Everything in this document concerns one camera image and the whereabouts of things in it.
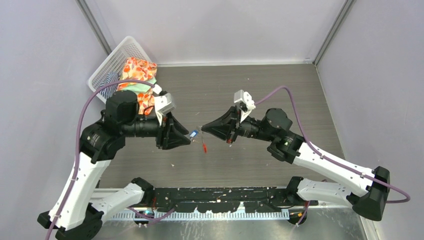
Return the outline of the blue tagged key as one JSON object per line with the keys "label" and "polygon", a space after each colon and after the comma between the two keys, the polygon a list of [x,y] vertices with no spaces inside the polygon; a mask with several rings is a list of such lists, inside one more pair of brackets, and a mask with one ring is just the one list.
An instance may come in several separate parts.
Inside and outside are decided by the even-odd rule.
{"label": "blue tagged key", "polygon": [[199,134],[199,131],[198,130],[193,130],[190,134],[189,134],[189,138],[191,139],[191,140],[193,140],[193,139],[195,139],[196,138],[196,136]]}

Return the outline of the red handled metal keyring holder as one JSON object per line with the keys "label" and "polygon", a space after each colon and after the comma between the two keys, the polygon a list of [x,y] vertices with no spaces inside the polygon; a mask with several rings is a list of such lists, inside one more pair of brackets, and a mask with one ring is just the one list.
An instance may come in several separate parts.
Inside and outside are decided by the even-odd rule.
{"label": "red handled metal keyring holder", "polygon": [[202,127],[201,126],[197,126],[196,127],[196,130],[198,131],[198,134],[197,135],[198,135],[198,137],[200,139],[200,142],[202,144],[203,152],[205,154],[207,154],[208,148],[207,148],[207,145],[206,145],[205,140],[204,140],[204,134],[203,134],[203,131],[202,131]]}

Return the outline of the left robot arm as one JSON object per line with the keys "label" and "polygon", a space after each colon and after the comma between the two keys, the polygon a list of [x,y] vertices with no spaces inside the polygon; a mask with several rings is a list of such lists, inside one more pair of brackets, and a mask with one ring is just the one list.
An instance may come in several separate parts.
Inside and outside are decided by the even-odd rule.
{"label": "left robot arm", "polygon": [[100,200],[92,194],[106,168],[127,138],[154,138],[156,146],[171,150],[191,143],[188,130],[172,115],[176,105],[170,93],[154,98],[154,115],[139,113],[137,95],[130,90],[115,92],[106,100],[100,120],[77,130],[76,155],[69,179],[55,206],[37,221],[58,240],[91,240],[104,222],[122,210],[139,204],[151,206],[154,187],[141,177]]}

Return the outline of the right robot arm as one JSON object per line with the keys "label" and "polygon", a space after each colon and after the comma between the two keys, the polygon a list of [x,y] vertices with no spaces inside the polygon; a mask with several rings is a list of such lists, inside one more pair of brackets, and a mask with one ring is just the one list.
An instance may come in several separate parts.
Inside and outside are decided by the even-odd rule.
{"label": "right robot arm", "polygon": [[272,157],[292,165],[313,170],[331,180],[323,183],[294,176],[287,185],[285,198],[291,205],[302,201],[324,201],[352,208],[358,215],[381,221],[388,201],[390,171],[382,166],[362,167],[308,142],[290,130],[293,122],[281,108],[270,108],[261,120],[241,119],[242,112],[232,106],[218,119],[201,127],[229,144],[237,137],[269,142]]}

